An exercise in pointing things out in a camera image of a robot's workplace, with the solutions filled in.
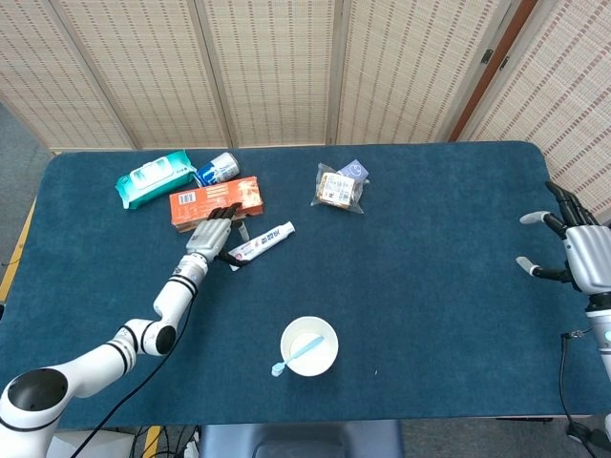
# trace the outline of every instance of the cardboard box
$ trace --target cardboard box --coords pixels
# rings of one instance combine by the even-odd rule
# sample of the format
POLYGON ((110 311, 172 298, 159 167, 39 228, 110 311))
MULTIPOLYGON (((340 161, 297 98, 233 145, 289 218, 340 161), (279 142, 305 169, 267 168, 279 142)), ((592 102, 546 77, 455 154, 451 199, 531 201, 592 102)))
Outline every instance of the cardboard box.
POLYGON ((242 203, 235 219, 263 213, 257 177, 247 177, 170 195, 172 224, 179 232, 190 231, 218 207, 242 203))

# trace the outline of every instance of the gray carpet floor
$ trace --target gray carpet floor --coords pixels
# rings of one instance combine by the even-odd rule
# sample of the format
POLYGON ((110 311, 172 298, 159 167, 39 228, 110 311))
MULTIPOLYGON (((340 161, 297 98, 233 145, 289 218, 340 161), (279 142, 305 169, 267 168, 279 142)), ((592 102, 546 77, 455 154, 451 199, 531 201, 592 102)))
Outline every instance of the gray carpet floor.
MULTIPOLYGON (((51 157, 51 153, 0 105, 0 212, 2 215, 0 261, 2 262, 7 262, 11 256, 36 195, 39 180, 51 157)), ((5 267, 1 267, 0 276, 3 276, 4 272, 5 267)), ((580 421, 590 427, 604 426, 602 416, 580 421)), ((556 419, 545 425, 496 419, 406 420, 403 422, 405 456, 406 458, 588 457, 589 454, 580 444, 571 441, 564 434, 566 423, 563 419, 556 419)), ((181 427, 168 427, 171 450, 177 445, 180 431, 181 427)), ((141 436, 137 441, 136 456, 140 456, 143 445, 144 436, 141 436)), ((164 438, 158 447, 158 451, 163 450, 166 450, 164 438)), ((611 457, 611 453, 598 449, 596 452, 599 457, 611 457)))

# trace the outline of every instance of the beige screen panel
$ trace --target beige screen panel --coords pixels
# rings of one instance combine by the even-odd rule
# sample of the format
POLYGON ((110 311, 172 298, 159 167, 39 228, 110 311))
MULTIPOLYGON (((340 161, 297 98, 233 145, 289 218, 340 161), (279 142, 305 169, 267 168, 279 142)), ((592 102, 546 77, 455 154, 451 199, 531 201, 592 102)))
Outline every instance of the beige screen panel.
POLYGON ((608 213, 609 75, 608 2, 558 2, 471 139, 535 143, 553 181, 576 192, 595 214, 608 213))
POLYGON ((59 2, 142 148, 227 145, 186 2, 59 2))
POLYGON ((130 149, 46 2, 0 2, 0 99, 50 149, 130 149))
POLYGON ((437 139, 501 0, 353 0, 338 143, 437 139))
POLYGON ((329 0, 204 0, 240 146, 325 143, 329 0))

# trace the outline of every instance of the blue toothbrush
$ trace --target blue toothbrush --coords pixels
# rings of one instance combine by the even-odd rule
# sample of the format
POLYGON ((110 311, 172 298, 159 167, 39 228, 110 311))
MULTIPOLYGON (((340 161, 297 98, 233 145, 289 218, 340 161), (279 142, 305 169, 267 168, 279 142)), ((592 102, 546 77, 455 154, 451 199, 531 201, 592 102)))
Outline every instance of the blue toothbrush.
POLYGON ((304 353, 307 353, 309 350, 311 350, 312 348, 314 348, 315 346, 317 346, 320 342, 322 342, 325 338, 323 336, 319 336, 316 339, 314 339, 312 342, 308 343, 306 346, 304 346, 301 350, 299 350, 297 353, 295 353, 294 355, 292 355, 290 358, 288 358, 287 360, 281 362, 281 363, 275 363, 272 368, 271 368, 271 375, 273 375, 274 377, 280 377, 280 374, 283 373, 284 368, 286 367, 286 365, 288 363, 290 363, 291 361, 299 358, 300 356, 302 356, 304 353))

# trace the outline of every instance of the blue felt surface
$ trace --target blue felt surface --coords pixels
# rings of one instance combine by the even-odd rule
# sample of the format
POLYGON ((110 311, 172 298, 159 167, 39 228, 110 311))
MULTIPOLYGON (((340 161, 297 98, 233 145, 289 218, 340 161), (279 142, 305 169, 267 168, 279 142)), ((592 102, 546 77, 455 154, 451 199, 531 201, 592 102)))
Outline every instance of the blue felt surface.
MULTIPOLYGON (((202 165, 220 151, 192 151, 202 165)), ((558 334, 587 327, 587 299, 536 281, 514 262, 563 261, 527 212, 554 209, 538 149, 527 143, 455 143, 239 150, 265 213, 251 235, 292 221, 296 234, 251 265, 215 263, 185 337, 157 377, 111 425, 222 424, 558 414, 558 334), (317 163, 358 158, 371 184, 364 215, 310 207, 317 163), (330 371, 279 379, 284 327, 318 315, 336 329, 330 371)), ((0 385, 59 364, 113 337, 152 303, 189 234, 169 202, 121 208, 116 179, 161 156, 62 155, 42 180, 32 229, 0 322, 0 385)), ((238 243, 237 235, 230 240, 238 243)), ((93 399, 74 400, 62 427, 91 427, 158 363, 140 357, 93 399)), ((611 407, 591 336, 573 341, 567 397, 576 413, 611 407)))

